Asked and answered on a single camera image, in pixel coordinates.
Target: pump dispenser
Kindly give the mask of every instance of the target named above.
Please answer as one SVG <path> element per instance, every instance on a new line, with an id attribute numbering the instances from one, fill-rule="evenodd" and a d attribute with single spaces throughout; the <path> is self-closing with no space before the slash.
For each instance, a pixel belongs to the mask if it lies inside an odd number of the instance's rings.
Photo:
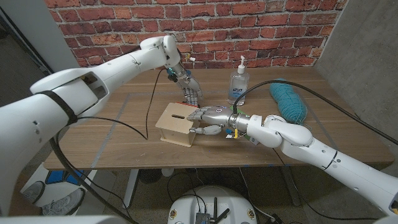
<path id="1" fill-rule="evenodd" d="M 238 66 L 237 72 L 231 73 L 231 78 L 229 81 L 229 91 L 228 91 L 228 98 L 227 102 L 233 105 L 236 99 L 244 93 L 248 88 L 249 83 L 249 74 L 244 71 L 246 68 L 244 66 L 244 57 L 241 55 L 241 64 Z M 238 106 L 243 105 L 244 97 L 242 97 L 239 102 L 237 103 Z"/>

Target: shoe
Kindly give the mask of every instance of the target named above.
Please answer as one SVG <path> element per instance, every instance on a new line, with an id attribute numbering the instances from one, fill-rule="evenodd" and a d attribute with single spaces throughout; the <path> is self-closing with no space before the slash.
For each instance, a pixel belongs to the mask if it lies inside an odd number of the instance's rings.
<path id="1" fill-rule="evenodd" d="M 31 186 L 29 186 L 24 193 L 24 197 L 30 201 L 32 204 L 36 203 L 38 199 L 43 195 L 44 192 L 44 183 L 41 181 L 34 182 Z"/>
<path id="2" fill-rule="evenodd" d="M 79 188 L 56 202 L 44 205 L 42 215 L 71 215 L 81 205 L 84 197 L 85 191 Z"/>

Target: brick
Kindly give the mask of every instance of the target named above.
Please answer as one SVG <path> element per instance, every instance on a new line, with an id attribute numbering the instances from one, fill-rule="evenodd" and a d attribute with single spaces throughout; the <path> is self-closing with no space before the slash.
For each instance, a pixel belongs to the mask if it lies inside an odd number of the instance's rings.
<path id="1" fill-rule="evenodd" d="M 270 52 L 269 56 L 295 56 L 296 53 L 297 49 L 275 49 Z"/>
<path id="2" fill-rule="evenodd" d="M 213 35 L 212 31 L 200 31 L 200 32 L 185 33 L 187 42 L 213 40 L 213 36 L 214 35 Z"/>
<path id="3" fill-rule="evenodd" d="M 256 16 L 245 16 L 241 19 L 241 27 L 254 27 L 256 25 Z"/>
<path id="4" fill-rule="evenodd" d="M 114 13 L 117 19 L 131 19 L 130 9 L 128 7 L 116 7 Z"/>
<path id="5" fill-rule="evenodd" d="M 336 5 L 336 10 L 343 10 L 346 4 L 347 0 L 339 0 L 339 2 Z"/>
<path id="6" fill-rule="evenodd" d="M 120 49 L 124 54 L 128 54 L 129 52 L 133 51 L 136 49 L 138 46 L 137 45 L 122 45 L 120 46 Z"/>
<path id="7" fill-rule="evenodd" d="M 178 44 L 177 48 L 180 50 L 182 53 L 189 53 L 191 52 L 191 45 L 189 44 Z"/>
<path id="8" fill-rule="evenodd" d="M 183 31 L 192 30 L 192 22 L 186 21 L 159 21 L 160 30 Z"/>
<path id="9" fill-rule="evenodd" d="M 152 4 L 152 0 L 136 0 L 137 4 Z"/>
<path id="10" fill-rule="evenodd" d="M 84 6 L 87 6 L 87 5 L 92 6 L 92 5 L 98 4 L 97 0 L 80 0 L 80 2 Z"/>
<path id="11" fill-rule="evenodd" d="M 44 0 L 49 8 L 80 6 L 79 0 Z"/>
<path id="12" fill-rule="evenodd" d="M 286 58 L 274 58 L 272 59 L 272 66 L 284 66 L 286 60 Z"/>
<path id="13" fill-rule="evenodd" d="M 123 40 L 125 43 L 136 44 L 137 36 L 135 34 L 123 34 Z"/>
<path id="14" fill-rule="evenodd" d="M 59 10 L 59 14 L 65 22 L 78 22 L 80 20 L 75 10 Z"/>
<path id="15" fill-rule="evenodd" d="M 64 35 L 95 34 L 93 25 L 89 23 L 60 24 L 59 26 Z"/>
<path id="16" fill-rule="evenodd" d="M 100 56 L 94 56 L 87 59 L 89 65 L 101 65 L 104 63 Z"/>
<path id="17" fill-rule="evenodd" d="M 312 57 L 320 57 L 322 54 L 322 50 L 323 50 L 322 47 L 312 49 L 312 53 L 311 53 Z"/>
<path id="18" fill-rule="evenodd" d="M 94 27 L 97 33 L 112 31 L 111 24 L 109 24 L 108 22 L 94 22 Z"/>
<path id="19" fill-rule="evenodd" d="M 105 49 L 103 47 L 90 47 L 84 49 L 74 49 L 76 57 L 90 57 L 97 55 L 106 55 Z"/>
<path id="20" fill-rule="evenodd" d="M 276 30 L 275 37 L 301 37 L 305 33 L 305 27 L 281 27 Z"/>
<path id="21" fill-rule="evenodd" d="M 102 7 L 94 9 L 78 9 L 80 18 L 83 21 L 91 21 L 98 19 L 114 19 L 114 13 L 112 8 Z"/>
<path id="22" fill-rule="evenodd" d="M 235 50 L 247 50 L 249 49 L 249 41 L 237 41 L 235 42 Z"/>
<path id="23" fill-rule="evenodd" d="M 137 34 L 137 38 L 138 38 L 139 42 L 142 42 L 143 40 L 151 38 L 151 37 L 160 37 L 160 36 L 165 36 L 165 34 L 163 34 L 163 33 Z"/>
<path id="24" fill-rule="evenodd" d="M 210 29 L 239 27 L 239 18 L 209 19 Z"/>
<path id="25" fill-rule="evenodd" d="M 195 61 L 204 61 L 204 60 L 213 60 L 214 59 L 214 53 L 194 53 L 191 54 L 191 57 L 196 58 Z"/>
<path id="26" fill-rule="evenodd" d="M 156 0 L 159 4 L 186 4 L 188 0 Z"/>
<path id="27" fill-rule="evenodd" d="M 233 50 L 234 45 L 231 42 L 213 42 L 206 44 L 208 51 L 221 51 L 221 50 Z"/>
<path id="28" fill-rule="evenodd" d="M 251 50 L 275 49 L 279 46 L 279 40 L 252 40 L 250 41 Z"/>
<path id="29" fill-rule="evenodd" d="M 270 52 L 271 50 L 259 50 L 257 52 L 257 58 L 268 58 Z"/>
<path id="30" fill-rule="evenodd" d="M 111 25 L 116 32 L 139 32 L 142 29 L 142 24 L 138 21 L 113 21 Z"/>
<path id="31" fill-rule="evenodd" d="M 101 0 L 102 4 L 131 6 L 134 0 Z"/>
<path id="32" fill-rule="evenodd" d="M 321 46 L 323 38 L 302 38 L 296 39 L 294 42 L 294 47 L 307 47 L 307 46 Z"/>
<path id="33" fill-rule="evenodd" d="M 254 29 L 234 29 L 229 32 L 231 39 L 251 39 L 257 38 L 260 34 L 260 28 Z"/>
<path id="34" fill-rule="evenodd" d="M 304 24 L 318 25 L 318 24 L 334 24 L 337 13 L 329 14 L 311 14 L 307 15 Z"/>
<path id="35" fill-rule="evenodd" d="M 228 34 L 227 30 L 218 30 L 218 31 L 214 32 L 214 38 L 216 40 L 225 40 L 227 34 Z"/>
<path id="36" fill-rule="evenodd" d="M 192 62 L 182 63 L 182 66 L 184 66 L 185 69 L 193 69 L 193 63 Z"/>
<path id="37" fill-rule="evenodd" d="M 113 60 L 115 58 L 118 58 L 118 56 L 102 56 L 102 59 L 104 60 L 104 62 L 108 62 L 108 61 Z"/>
<path id="38" fill-rule="evenodd" d="M 122 50 L 120 47 L 106 47 L 105 50 L 107 51 L 108 55 L 121 55 Z"/>
<path id="39" fill-rule="evenodd" d="M 282 12 L 284 10 L 284 1 L 267 2 L 267 12 Z"/>
<path id="40" fill-rule="evenodd" d="M 93 46 L 94 45 L 94 43 L 90 37 L 76 37 L 76 40 L 82 46 Z"/>
<path id="41" fill-rule="evenodd" d="M 207 68 L 232 68 L 232 62 L 206 62 Z"/>
<path id="42" fill-rule="evenodd" d="M 245 14 L 261 13 L 264 12 L 265 8 L 266 8 L 265 2 L 236 3 L 232 7 L 232 14 L 245 15 Z"/>
<path id="43" fill-rule="evenodd" d="M 109 44 L 121 44 L 123 43 L 120 35 L 117 34 L 106 34 L 106 35 L 96 35 L 93 37 L 93 42 L 95 45 L 109 45 Z"/>
<path id="44" fill-rule="evenodd" d="M 324 0 L 321 2 L 319 5 L 320 10 L 333 10 L 335 8 L 335 5 L 337 3 L 337 0 Z"/>
<path id="45" fill-rule="evenodd" d="M 167 18 L 179 19 L 181 17 L 180 8 L 178 6 L 165 7 L 165 11 Z"/>
<path id="46" fill-rule="evenodd" d="M 312 47 L 301 47 L 298 50 L 297 56 L 309 56 L 311 53 Z"/>
<path id="47" fill-rule="evenodd" d="M 261 29 L 261 37 L 264 38 L 273 38 L 275 34 L 275 29 L 274 28 L 262 28 Z"/>
<path id="48" fill-rule="evenodd" d="M 280 48 L 290 48 L 293 47 L 294 39 L 282 39 L 280 40 Z"/>
<path id="49" fill-rule="evenodd" d="M 79 44 L 77 43 L 75 38 L 65 38 L 65 41 L 67 42 L 68 46 L 71 48 L 79 47 Z"/>
<path id="50" fill-rule="evenodd" d="M 318 8 L 320 0 L 287 0 L 286 11 L 314 11 Z"/>
<path id="51" fill-rule="evenodd" d="M 85 58 L 78 58 L 76 59 L 77 63 L 81 66 L 81 67 L 87 67 L 88 66 L 88 62 Z"/>
<path id="52" fill-rule="evenodd" d="M 193 28 L 195 30 L 207 29 L 207 21 L 204 19 L 195 19 L 193 21 Z"/>
<path id="53" fill-rule="evenodd" d="M 193 44 L 192 45 L 192 50 L 194 52 L 197 52 L 197 53 L 205 52 L 206 51 L 206 44 Z"/>
<path id="54" fill-rule="evenodd" d="M 303 23 L 304 14 L 291 14 L 289 25 L 301 25 Z"/>
<path id="55" fill-rule="evenodd" d="M 214 5 L 192 5 L 182 6 L 181 8 L 182 17 L 197 17 L 197 16 L 214 16 Z"/>
<path id="56" fill-rule="evenodd" d="M 321 30 L 321 35 L 330 35 L 333 30 L 333 26 L 324 26 Z"/>
<path id="57" fill-rule="evenodd" d="M 144 29 L 147 32 L 157 32 L 159 30 L 156 21 L 143 21 L 142 23 L 144 24 Z"/>
<path id="58" fill-rule="evenodd" d="M 306 36 L 313 36 L 313 35 L 318 35 L 319 32 L 321 31 L 322 27 L 308 27 L 307 30 L 305 31 Z"/>
<path id="59" fill-rule="evenodd" d="M 55 22 L 62 22 L 61 17 L 58 15 L 57 12 L 50 10 L 51 16 L 54 19 Z"/>
<path id="60" fill-rule="evenodd" d="M 287 66 L 311 65 L 314 60 L 315 60 L 314 58 L 308 58 L 308 57 L 289 58 L 287 60 Z"/>
<path id="61" fill-rule="evenodd" d="M 215 53 L 216 60 L 227 60 L 228 59 L 228 52 L 216 52 Z"/>
<path id="62" fill-rule="evenodd" d="M 258 26 L 280 26 L 286 25 L 288 14 L 259 16 L 257 20 Z"/>
<path id="63" fill-rule="evenodd" d="M 270 66 L 271 66 L 271 58 L 250 60 L 247 63 L 248 68 L 270 67 Z"/>
<path id="64" fill-rule="evenodd" d="M 161 6 L 156 7 L 134 7 L 131 14 L 135 18 L 163 18 L 164 10 Z"/>
<path id="65" fill-rule="evenodd" d="M 217 4 L 218 16 L 229 16 L 231 14 L 232 5 L 230 4 Z"/>
<path id="66" fill-rule="evenodd" d="M 254 59 L 257 57 L 257 51 L 255 50 L 247 50 L 247 51 L 231 51 L 229 53 L 229 59 L 230 60 L 240 60 L 241 55 L 243 55 L 244 58 L 246 59 Z"/>

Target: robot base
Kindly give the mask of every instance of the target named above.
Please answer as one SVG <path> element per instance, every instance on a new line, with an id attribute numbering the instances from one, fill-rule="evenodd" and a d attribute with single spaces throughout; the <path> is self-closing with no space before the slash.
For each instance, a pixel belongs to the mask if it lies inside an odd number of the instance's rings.
<path id="1" fill-rule="evenodd" d="M 195 188 L 195 192 L 206 203 L 205 206 L 200 198 L 199 205 L 197 198 L 192 196 L 193 190 L 188 191 L 176 200 L 168 215 L 168 224 L 187 224 L 187 223 L 214 223 L 214 207 L 216 198 L 216 215 L 219 217 L 229 209 L 229 212 L 223 218 L 220 217 L 219 224 L 241 223 L 256 224 L 257 217 L 250 202 L 237 192 L 222 186 L 207 185 Z"/>

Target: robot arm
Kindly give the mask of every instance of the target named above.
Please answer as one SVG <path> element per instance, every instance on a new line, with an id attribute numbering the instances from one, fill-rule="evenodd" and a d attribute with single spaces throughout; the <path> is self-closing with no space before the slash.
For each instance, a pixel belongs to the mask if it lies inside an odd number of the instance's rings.
<path id="1" fill-rule="evenodd" d="M 78 117 L 100 112 L 111 94 L 141 72 L 165 66 L 186 87 L 200 91 L 185 75 L 173 38 L 153 37 L 131 52 L 92 68 L 73 68 L 47 76 L 31 86 L 34 94 L 0 108 L 0 211 L 7 215 L 19 173 L 39 149 Z"/>
<path id="2" fill-rule="evenodd" d="M 231 109 L 224 106 L 198 109 L 187 119 L 204 121 L 212 124 L 209 127 L 220 129 L 232 127 L 267 147 L 280 146 L 286 156 L 320 168 L 368 199 L 385 214 L 398 217 L 394 213 L 394 208 L 398 207 L 397 178 L 327 146 L 303 126 L 286 123 L 285 119 L 276 115 L 268 116 L 262 123 L 262 116 L 234 115 Z M 201 128 L 191 131 L 201 133 Z"/>

